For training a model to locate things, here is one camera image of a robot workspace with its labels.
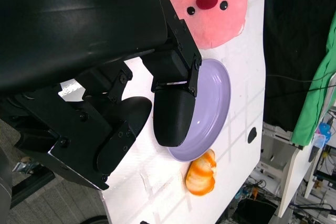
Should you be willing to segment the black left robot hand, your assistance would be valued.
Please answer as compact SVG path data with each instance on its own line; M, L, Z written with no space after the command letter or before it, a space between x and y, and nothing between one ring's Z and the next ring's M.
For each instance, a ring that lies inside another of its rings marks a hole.
M148 118L184 142L201 64L170 0L1 0L1 119L83 186L108 188Z

